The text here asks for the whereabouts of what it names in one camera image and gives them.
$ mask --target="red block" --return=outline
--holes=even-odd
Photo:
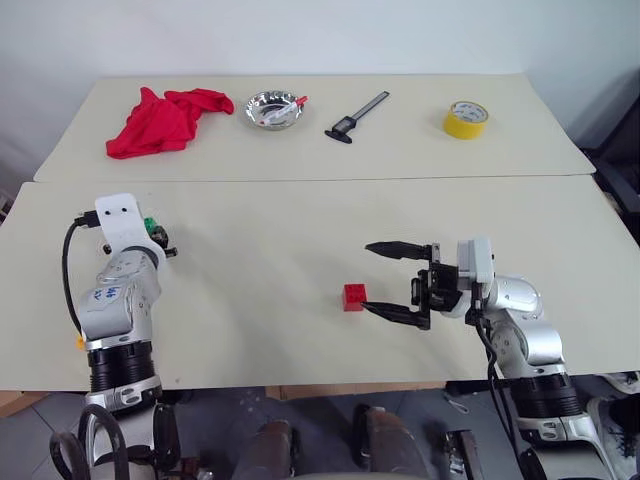
[[[364,283],[347,283],[342,291],[342,308],[345,312],[360,312],[364,307],[360,305],[367,301],[367,291]]]

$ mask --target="black cable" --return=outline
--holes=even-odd
[[[64,289],[64,299],[67,302],[67,309],[71,316],[73,325],[78,330],[78,333],[82,333],[82,327],[76,314],[76,309],[73,306],[73,298],[71,298],[71,287],[69,286],[69,247],[71,246],[71,237],[76,228],[87,226],[89,228],[99,227],[100,219],[98,218],[98,212],[90,210],[84,212],[81,217],[77,217],[73,220],[73,223],[69,225],[67,233],[64,236],[64,242],[62,243],[62,288]]]
[[[71,470],[62,456],[62,449],[71,462]],[[49,440],[49,452],[56,470],[64,480],[91,480],[89,464],[84,449],[78,439],[70,432],[53,433]]]
[[[69,246],[71,245],[71,237],[76,228],[80,226],[79,220],[76,218],[69,226],[67,234],[64,236],[64,242],[62,243],[62,288],[64,288],[64,299],[67,302],[67,308],[69,309],[69,315],[73,325],[78,330],[78,333],[82,333],[80,327],[80,321],[76,314],[76,309],[73,306],[73,298],[71,298],[71,287],[69,286]]]
[[[498,355],[491,345],[489,341],[489,337],[487,333],[482,328],[480,320],[476,322],[476,332],[478,332],[478,336],[482,341],[482,344],[485,347],[487,352],[487,357],[489,358],[489,364],[487,365],[487,380],[489,383],[489,393],[491,394],[491,400],[493,401],[493,405],[496,409],[496,413],[498,414],[498,418],[500,418],[500,423],[502,424],[502,428],[504,429],[505,434],[509,440],[509,444],[511,445],[511,450],[513,450],[513,454],[515,456],[516,464],[520,469],[520,473],[523,474],[522,466],[520,465],[520,453],[518,452],[518,445],[516,443],[515,429],[513,427],[513,418],[511,416],[511,411],[509,410],[509,404],[507,402],[506,395],[503,389],[500,386],[496,388],[496,382],[498,380],[498,372],[495,369],[495,363],[498,359]],[[502,411],[500,409],[500,404],[498,403],[498,398],[496,395],[496,390],[499,392],[500,402],[502,404],[502,409],[504,409],[505,417],[502,415]]]
[[[87,427],[89,418],[94,415],[102,428],[105,429],[111,442],[111,450],[113,452],[113,469],[115,480],[130,480],[129,478],[129,454],[127,453],[127,445],[124,435],[118,425],[115,417],[109,411],[100,405],[87,405],[80,415],[78,424],[78,438],[83,450],[86,449],[87,443]]]
[[[498,414],[498,418],[500,419],[500,423],[502,424],[502,428],[507,434],[509,443],[512,443],[513,429],[509,426],[509,424],[507,424],[507,420],[503,417],[502,411],[499,408],[498,397],[496,395],[495,380],[497,379],[497,373],[495,371],[495,363],[498,359],[498,355],[496,354],[496,351],[493,348],[493,345],[491,345],[491,342],[489,341],[484,330],[482,330],[480,322],[476,323],[476,332],[478,332],[478,336],[480,337],[480,340],[482,341],[487,352],[487,359],[489,360],[489,363],[487,365],[487,382],[489,384],[489,393],[491,394],[491,400],[493,401],[493,405],[496,409],[496,413]]]

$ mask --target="stainless steel bowl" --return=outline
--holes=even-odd
[[[284,117],[278,119],[277,123],[261,125],[260,122],[268,113],[280,110],[294,103],[297,99],[298,97],[293,93],[283,92],[281,90],[260,92],[249,99],[244,107],[244,113],[247,115],[249,121],[256,127],[264,128],[265,130],[282,130],[296,123],[302,115],[302,112],[304,112],[304,105],[300,105]]]

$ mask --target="red towel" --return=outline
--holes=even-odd
[[[184,150],[196,136],[196,120],[203,111],[233,113],[233,102],[224,93],[202,88],[167,91],[165,98],[158,98],[151,89],[142,87],[140,97],[120,135],[107,141],[110,157],[122,159]]]

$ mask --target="white table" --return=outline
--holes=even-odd
[[[236,113],[204,114],[181,152],[127,160],[106,156],[105,141],[124,126],[146,85],[225,92]],[[308,95],[303,117],[268,132],[248,124],[247,99],[288,90]],[[382,90],[391,96],[352,131],[353,144],[324,130]],[[442,129],[449,105],[473,100],[490,114],[483,136],[455,139]],[[589,174],[524,75],[110,78],[96,83],[38,170],[38,182],[330,180]]]
[[[167,388],[479,379],[486,358],[463,319],[432,330],[344,313],[344,283],[408,304],[419,262],[363,249],[487,234],[498,272],[542,292],[572,373],[640,368],[640,252],[588,176],[349,182],[25,184],[0,228],[0,389],[81,390],[60,280],[77,212],[128,191],[180,253],[154,306]],[[75,296],[104,265],[99,229],[71,247]]]

